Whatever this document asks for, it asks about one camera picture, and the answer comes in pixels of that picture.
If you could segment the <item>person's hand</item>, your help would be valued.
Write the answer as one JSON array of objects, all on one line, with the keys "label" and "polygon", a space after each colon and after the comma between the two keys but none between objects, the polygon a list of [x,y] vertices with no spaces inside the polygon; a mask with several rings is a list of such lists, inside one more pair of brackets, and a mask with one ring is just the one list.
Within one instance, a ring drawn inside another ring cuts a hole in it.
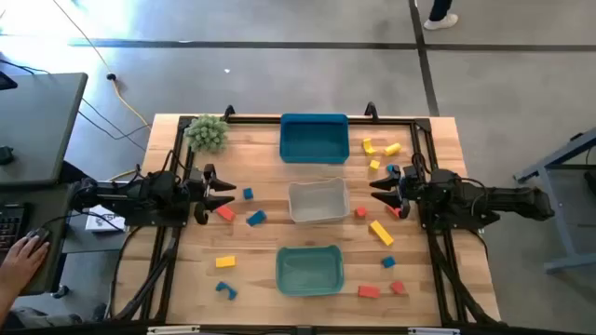
[{"label": "person's hand", "polygon": [[16,299],[43,263],[49,243],[38,236],[23,237],[8,251],[0,265],[0,299]]}]

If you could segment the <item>person's white shoe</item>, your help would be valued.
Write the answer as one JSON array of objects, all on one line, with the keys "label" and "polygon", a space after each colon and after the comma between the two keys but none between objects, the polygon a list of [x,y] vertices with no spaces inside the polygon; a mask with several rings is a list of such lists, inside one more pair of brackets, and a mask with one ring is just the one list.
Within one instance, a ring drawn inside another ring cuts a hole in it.
[{"label": "person's white shoe", "polygon": [[426,20],[423,27],[428,31],[448,29],[455,26],[458,21],[459,17],[456,14],[448,13],[441,20]]}]

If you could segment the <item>small green potted plant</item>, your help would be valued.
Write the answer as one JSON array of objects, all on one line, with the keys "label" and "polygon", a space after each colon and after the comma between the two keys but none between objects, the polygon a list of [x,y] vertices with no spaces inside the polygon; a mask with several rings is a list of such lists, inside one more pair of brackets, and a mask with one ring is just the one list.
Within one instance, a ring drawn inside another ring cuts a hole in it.
[{"label": "small green potted plant", "polygon": [[205,114],[193,119],[183,135],[194,153],[217,154],[227,145],[228,129],[228,124],[220,117]]}]

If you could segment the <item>blue arch block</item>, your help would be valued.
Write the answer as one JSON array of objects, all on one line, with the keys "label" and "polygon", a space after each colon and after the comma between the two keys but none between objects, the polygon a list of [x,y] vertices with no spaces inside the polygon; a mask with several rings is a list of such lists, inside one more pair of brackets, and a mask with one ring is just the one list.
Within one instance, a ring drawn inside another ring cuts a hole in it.
[{"label": "blue arch block", "polygon": [[215,288],[216,291],[226,291],[228,293],[228,300],[233,301],[237,296],[237,291],[227,283],[220,281]]}]

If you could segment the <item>person's leg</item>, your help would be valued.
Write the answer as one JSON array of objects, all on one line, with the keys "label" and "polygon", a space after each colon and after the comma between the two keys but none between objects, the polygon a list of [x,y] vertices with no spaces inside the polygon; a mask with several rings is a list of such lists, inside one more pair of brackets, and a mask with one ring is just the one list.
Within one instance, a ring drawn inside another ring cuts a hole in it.
[{"label": "person's leg", "polygon": [[433,6],[430,10],[428,19],[430,21],[443,20],[447,16],[452,6],[452,2],[453,0],[433,0]]}]

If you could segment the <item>person's forearm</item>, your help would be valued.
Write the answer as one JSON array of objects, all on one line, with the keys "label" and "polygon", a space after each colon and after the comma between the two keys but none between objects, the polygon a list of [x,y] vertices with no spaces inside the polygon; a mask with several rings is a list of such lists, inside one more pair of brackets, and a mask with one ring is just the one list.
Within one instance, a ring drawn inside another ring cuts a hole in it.
[{"label": "person's forearm", "polygon": [[5,324],[19,291],[9,287],[0,287],[0,328]]}]

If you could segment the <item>grey desk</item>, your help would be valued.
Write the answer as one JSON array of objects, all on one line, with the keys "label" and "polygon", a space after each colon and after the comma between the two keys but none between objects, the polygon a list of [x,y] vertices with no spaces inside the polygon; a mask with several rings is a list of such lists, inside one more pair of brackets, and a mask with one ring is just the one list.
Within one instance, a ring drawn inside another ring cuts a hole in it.
[{"label": "grey desk", "polygon": [[0,186],[58,180],[88,76],[23,74],[14,88],[0,88],[0,149],[13,160],[0,164]]}]

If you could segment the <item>blue plastic bin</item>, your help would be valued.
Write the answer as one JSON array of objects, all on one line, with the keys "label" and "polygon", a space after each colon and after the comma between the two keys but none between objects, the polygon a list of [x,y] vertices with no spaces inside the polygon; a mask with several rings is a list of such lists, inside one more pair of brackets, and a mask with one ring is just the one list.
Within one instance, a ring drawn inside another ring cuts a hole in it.
[{"label": "blue plastic bin", "polygon": [[279,155],[285,163],[343,164],[350,156],[344,114],[284,114]]}]

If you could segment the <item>black keyboard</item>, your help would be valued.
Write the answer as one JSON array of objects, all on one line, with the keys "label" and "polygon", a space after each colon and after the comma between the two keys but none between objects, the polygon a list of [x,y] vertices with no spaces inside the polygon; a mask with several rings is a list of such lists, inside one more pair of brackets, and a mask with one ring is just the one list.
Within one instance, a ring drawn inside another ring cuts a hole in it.
[{"label": "black keyboard", "polygon": [[26,204],[0,205],[0,252],[8,251],[22,237],[27,215]]}]

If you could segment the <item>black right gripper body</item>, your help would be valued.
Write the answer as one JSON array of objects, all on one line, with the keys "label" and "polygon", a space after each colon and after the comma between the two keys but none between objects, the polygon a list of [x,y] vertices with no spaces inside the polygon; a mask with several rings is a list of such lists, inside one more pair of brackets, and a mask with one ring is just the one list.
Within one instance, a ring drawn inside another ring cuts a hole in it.
[{"label": "black right gripper body", "polygon": [[421,191],[422,182],[420,180],[419,169],[414,166],[407,166],[400,169],[399,166],[394,166],[395,176],[399,178],[399,217],[406,219],[411,210],[411,201],[415,201]]}]

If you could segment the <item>white plastic bin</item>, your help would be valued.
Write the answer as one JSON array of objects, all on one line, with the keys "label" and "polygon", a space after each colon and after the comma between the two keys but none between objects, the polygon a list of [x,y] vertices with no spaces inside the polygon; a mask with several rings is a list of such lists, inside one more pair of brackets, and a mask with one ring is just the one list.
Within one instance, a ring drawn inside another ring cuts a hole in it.
[{"label": "white plastic bin", "polygon": [[340,221],[350,213],[349,193],[344,179],[291,183],[289,212],[296,224]]}]

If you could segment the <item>white booklet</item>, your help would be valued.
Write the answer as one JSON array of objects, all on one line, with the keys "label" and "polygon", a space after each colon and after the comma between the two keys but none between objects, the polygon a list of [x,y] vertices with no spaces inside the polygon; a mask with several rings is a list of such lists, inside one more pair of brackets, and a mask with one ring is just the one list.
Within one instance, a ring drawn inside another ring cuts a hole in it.
[{"label": "white booklet", "polygon": [[125,219],[102,206],[86,210],[85,229],[92,233],[116,232],[125,230]]}]

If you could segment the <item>green plastic bin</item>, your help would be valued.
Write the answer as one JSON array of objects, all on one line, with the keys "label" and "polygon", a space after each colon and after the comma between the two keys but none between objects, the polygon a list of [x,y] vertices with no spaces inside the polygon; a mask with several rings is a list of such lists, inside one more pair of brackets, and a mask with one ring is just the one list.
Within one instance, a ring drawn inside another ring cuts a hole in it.
[{"label": "green plastic bin", "polygon": [[276,284],[287,296],[311,297],[339,293],[345,283],[341,249],[281,248],[276,257]]}]

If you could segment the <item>blue-grey metal table frame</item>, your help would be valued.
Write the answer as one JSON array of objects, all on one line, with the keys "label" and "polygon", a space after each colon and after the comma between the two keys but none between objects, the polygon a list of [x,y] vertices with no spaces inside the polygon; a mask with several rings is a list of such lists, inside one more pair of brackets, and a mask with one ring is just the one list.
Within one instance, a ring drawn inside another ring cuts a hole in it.
[{"label": "blue-grey metal table frame", "polygon": [[573,238],[583,229],[596,228],[596,164],[569,162],[580,154],[596,155],[596,127],[576,134],[557,151],[513,175],[518,183],[540,178],[549,195],[565,256],[544,264],[548,274],[596,265],[596,250],[581,252]]}]

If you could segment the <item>black computer mouse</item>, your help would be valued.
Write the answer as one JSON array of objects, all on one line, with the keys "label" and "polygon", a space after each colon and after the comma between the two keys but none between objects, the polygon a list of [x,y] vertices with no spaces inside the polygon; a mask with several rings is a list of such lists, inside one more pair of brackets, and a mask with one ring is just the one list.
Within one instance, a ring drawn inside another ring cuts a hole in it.
[{"label": "black computer mouse", "polygon": [[49,239],[50,235],[51,232],[48,229],[39,227],[28,232],[25,236],[28,239],[33,239],[35,237],[38,238],[38,241],[34,247],[34,249],[37,249],[40,248]]}]

